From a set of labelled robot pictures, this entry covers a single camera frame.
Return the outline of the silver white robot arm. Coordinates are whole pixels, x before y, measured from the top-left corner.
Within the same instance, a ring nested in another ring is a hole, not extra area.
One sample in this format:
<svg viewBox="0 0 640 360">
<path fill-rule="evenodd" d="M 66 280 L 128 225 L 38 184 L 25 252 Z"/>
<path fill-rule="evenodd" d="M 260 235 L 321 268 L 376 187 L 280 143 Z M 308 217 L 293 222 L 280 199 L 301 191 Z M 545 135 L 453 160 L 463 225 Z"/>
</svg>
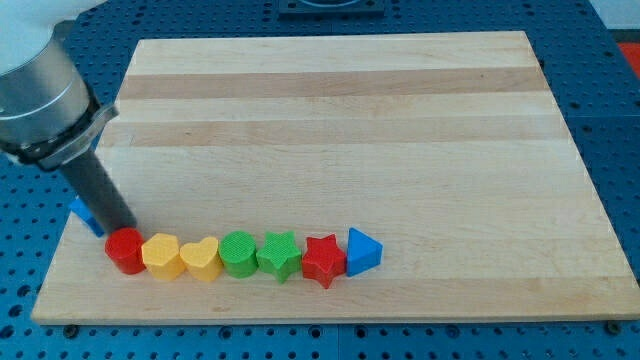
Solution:
<svg viewBox="0 0 640 360">
<path fill-rule="evenodd" d="M 1 150 L 23 164 L 56 169 L 89 150 L 118 115 L 83 80 L 55 26 L 104 0 L 1 2 Z"/>
</svg>

